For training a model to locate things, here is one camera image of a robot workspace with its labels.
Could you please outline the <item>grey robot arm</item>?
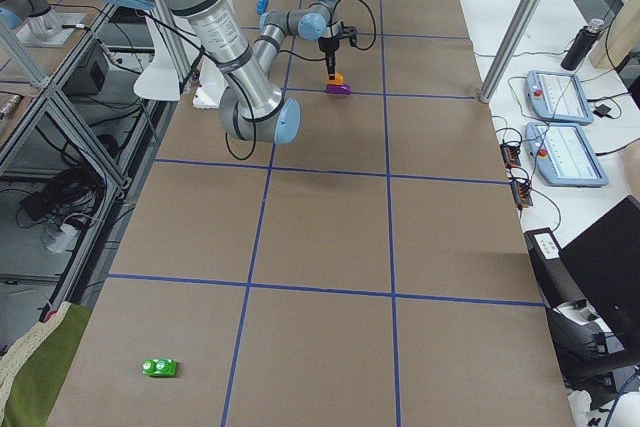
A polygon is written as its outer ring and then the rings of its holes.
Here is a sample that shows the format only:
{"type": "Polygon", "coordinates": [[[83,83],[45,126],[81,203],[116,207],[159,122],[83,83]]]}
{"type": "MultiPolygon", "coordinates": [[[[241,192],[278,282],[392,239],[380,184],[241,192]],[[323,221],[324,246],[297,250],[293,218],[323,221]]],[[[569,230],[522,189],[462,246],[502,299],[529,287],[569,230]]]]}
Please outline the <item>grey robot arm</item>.
{"type": "Polygon", "coordinates": [[[50,11],[48,0],[1,0],[1,20],[13,30],[28,19],[42,17],[50,11]]]}
{"type": "MultiPolygon", "coordinates": [[[[156,0],[103,0],[143,11],[156,0]]],[[[340,22],[339,0],[313,0],[306,9],[270,11],[261,16],[261,34],[248,42],[227,0],[163,0],[172,14],[186,20],[201,49],[228,84],[219,116],[224,131],[243,141],[288,144],[299,131],[301,108],[273,84],[268,72],[283,40],[299,36],[317,42],[324,54],[328,80],[334,82],[335,53],[340,42],[356,42],[357,31],[340,22]]]]}

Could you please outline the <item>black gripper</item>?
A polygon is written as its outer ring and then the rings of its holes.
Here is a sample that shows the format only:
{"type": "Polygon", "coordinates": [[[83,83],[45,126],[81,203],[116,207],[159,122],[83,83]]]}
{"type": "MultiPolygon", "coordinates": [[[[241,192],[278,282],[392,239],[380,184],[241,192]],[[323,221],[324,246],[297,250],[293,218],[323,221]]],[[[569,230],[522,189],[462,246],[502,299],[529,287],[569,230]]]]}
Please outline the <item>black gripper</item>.
{"type": "Polygon", "coordinates": [[[325,53],[325,65],[329,80],[336,79],[336,58],[335,52],[340,47],[342,40],[347,40],[353,48],[357,46],[358,30],[355,26],[345,25],[343,22],[336,22],[327,27],[324,34],[319,38],[319,49],[325,53]]]}

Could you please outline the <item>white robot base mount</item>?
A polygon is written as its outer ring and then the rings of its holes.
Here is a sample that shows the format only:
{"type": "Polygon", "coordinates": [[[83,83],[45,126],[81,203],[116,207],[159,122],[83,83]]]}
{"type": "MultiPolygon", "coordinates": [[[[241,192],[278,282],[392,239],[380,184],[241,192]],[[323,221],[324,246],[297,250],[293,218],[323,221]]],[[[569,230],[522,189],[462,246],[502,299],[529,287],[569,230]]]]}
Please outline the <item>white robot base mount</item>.
{"type": "Polygon", "coordinates": [[[155,0],[154,9],[141,14],[154,54],[135,81],[134,93],[148,100],[178,101],[195,87],[195,108],[218,109],[227,83],[210,59],[197,60],[200,41],[189,23],[175,17],[163,0],[155,0]]]}

